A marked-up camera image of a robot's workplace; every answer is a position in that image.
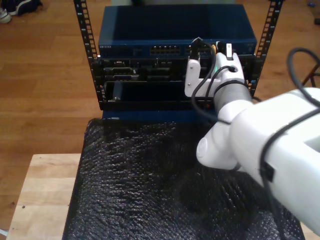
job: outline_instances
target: black bubble wrap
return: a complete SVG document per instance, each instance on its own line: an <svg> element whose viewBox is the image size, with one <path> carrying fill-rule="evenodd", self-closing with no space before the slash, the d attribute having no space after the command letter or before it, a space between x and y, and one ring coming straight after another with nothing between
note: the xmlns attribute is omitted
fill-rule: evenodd
<svg viewBox="0 0 320 240"><path fill-rule="evenodd" d="M264 189L246 173L196 159L209 126L92 120L64 240L279 240ZM290 240L305 239L285 208Z"/></svg>

